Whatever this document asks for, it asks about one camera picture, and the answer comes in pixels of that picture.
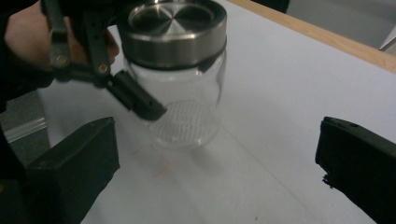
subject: table surface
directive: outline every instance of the table surface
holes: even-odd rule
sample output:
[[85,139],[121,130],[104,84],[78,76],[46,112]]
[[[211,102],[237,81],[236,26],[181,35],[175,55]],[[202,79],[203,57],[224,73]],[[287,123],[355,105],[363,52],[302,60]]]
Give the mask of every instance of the table surface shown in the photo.
[[[219,2],[228,62],[219,134],[205,148],[155,147],[133,113],[88,84],[40,91],[52,145],[87,122],[116,121],[121,169],[82,223],[374,223],[321,181],[315,153],[325,116],[396,142],[395,74]],[[120,55],[112,69],[122,67]]]

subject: jar lid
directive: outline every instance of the jar lid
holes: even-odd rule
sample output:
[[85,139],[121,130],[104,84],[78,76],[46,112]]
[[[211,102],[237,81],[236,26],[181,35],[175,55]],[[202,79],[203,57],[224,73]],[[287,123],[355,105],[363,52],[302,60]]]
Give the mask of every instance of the jar lid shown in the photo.
[[194,67],[226,45],[225,9],[209,0],[151,0],[117,17],[128,61],[153,69]]

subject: hand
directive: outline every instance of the hand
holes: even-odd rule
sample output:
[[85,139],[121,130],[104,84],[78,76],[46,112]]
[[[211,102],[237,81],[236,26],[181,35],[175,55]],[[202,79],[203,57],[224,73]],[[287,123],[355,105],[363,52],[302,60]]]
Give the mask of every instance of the hand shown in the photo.
[[[72,61],[87,62],[84,48],[76,40],[71,22],[64,19]],[[120,50],[111,33],[106,30],[107,53],[111,63]],[[11,61],[25,69],[51,71],[50,67],[50,28],[46,16],[41,12],[40,2],[9,17],[5,41],[10,49]]]

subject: textured jar bottom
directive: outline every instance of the textured jar bottom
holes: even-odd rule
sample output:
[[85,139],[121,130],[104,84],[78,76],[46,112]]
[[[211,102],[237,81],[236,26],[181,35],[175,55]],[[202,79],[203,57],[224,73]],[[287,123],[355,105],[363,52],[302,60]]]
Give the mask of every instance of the textured jar bottom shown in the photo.
[[201,147],[218,131],[218,121],[210,110],[194,101],[172,103],[166,113],[148,126],[162,147],[180,149]]

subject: white table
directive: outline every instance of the white table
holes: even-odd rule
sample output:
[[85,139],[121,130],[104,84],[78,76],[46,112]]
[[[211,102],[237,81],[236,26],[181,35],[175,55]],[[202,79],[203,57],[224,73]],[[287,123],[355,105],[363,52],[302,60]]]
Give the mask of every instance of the white table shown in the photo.
[[325,116],[396,142],[395,74],[219,2],[228,63],[221,127],[206,148],[154,147],[134,114],[90,85],[40,91],[52,145],[89,121],[116,120],[121,169],[83,223],[374,223],[321,182],[315,153]]

